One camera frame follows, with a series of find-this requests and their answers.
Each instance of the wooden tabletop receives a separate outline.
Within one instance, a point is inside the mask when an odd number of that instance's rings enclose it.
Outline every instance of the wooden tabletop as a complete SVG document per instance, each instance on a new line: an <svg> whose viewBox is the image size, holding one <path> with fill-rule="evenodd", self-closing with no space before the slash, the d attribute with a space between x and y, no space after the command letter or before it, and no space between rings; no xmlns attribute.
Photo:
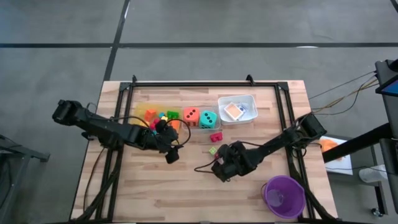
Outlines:
<svg viewBox="0 0 398 224"><path fill-rule="evenodd" d="M97 113L104 117L114 115L120 82L104 82ZM295 117L309 113L304 82L288 81ZM223 140L211 142L209 133L193 133L191 140L179 150L180 159L167 164L164 154L124 148L122 169L114 211L114 222L274 222L275 216L263 202L261 187L276 175L289 175L285 150L281 149L244 177L236 176L222 183L213 174L194 172L193 168L211 162L211 147L241 140L263 144L281 133L279 113L273 87L140 87L135 88L130 114L138 103L146 102L167 106L216 106L222 96L252 95L259 116L254 122L222 126ZM282 94L285 118L290 124ZM180 131L180 142L186 139ZM308 181L319 202L337 217L329 180L317 145L310 145L304 157ZM101 152L99 142L88 145L80 183L76 193L72 217L83 212L83 196L94 162ZM106 152L103 152L88 191L87 204L98 193ZM103 215L108 211L106 197Z"/></svg>

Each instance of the gray floor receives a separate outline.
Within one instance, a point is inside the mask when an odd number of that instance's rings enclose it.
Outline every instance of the gray floor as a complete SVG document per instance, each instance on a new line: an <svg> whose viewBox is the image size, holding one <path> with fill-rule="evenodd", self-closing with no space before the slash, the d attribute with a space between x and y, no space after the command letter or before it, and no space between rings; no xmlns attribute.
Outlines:
<svg viewBox="0 0 398 224"><path fill-rule="evenodd" d="M123 0L0 1L0 43L112 42ZM132 1L121 42L393 42L398 13L388 0ZM87 142L78 128L55 124L59 99L97 102L110 49L0 49L0 133L38 151L14 209L13 223L68 219ZM374 70L397 48L119 49L111 80L305 80L308 95ZM311 100L322 106L367 77ZM348 98L330 112L341 111ZM387 121L382 98L363 91L354 108L319 116L331 134L354 137ZM344 220L377 220L370 187L331 182Z"/></svg>

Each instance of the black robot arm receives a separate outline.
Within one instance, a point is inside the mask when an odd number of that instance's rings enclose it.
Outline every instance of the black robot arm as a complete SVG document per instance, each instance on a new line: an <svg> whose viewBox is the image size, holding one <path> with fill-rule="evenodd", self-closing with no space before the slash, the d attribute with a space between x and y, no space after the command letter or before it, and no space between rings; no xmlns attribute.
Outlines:
<svg viewBox="0 0 398 224"><path fill-rule="evenodd" d="M115 119L94 114L79 102L70 100L60 100L52 118L59 124L78 126L85 130L82 136L87 139L89 136L96 136L102 146L111 150L118 150L123 144L127 144L141 150L167 153L166 161L169 164L179 159L178 149L182 146L172 146L172 142L178 139L178 134L164 120L156 124L158 134L154 134L148 127L120 124Z"/></svg>
<svg viewBox="0 0 398 224"><path fill-rule="evenodd" d="M326 130L312 114L298 118L294 125L282 134L256 149L246 149L243 142L222 145L217 151L218 160L212 166L214 174L223 182L235 175L244 176L257 168L262 160L285 146L303 148L326 134Z"/></svg>

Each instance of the cyan foam cube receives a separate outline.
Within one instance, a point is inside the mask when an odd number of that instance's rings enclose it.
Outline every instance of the cyan foam cube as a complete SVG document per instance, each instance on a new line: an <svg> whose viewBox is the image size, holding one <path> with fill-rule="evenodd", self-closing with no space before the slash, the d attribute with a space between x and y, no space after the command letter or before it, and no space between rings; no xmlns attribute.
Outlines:
<svg viewBox="0 0 398 224"><path fill-rule="evenodd" d="M216 126L217 114L212 111L202 111L200 114L199 127L212 129Z"/></svg>

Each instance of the red die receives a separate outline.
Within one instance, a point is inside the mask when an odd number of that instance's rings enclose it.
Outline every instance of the red die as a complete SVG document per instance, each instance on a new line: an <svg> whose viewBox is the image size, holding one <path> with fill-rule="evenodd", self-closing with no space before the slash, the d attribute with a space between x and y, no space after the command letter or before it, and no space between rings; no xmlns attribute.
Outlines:
<svg viewBox="0 0 398 224"><path fill-rule="evenodd" d="M199 124L200 111L198 108L190 107L184 108L183 120L188 123L189 126L198 126Z"/></svg>

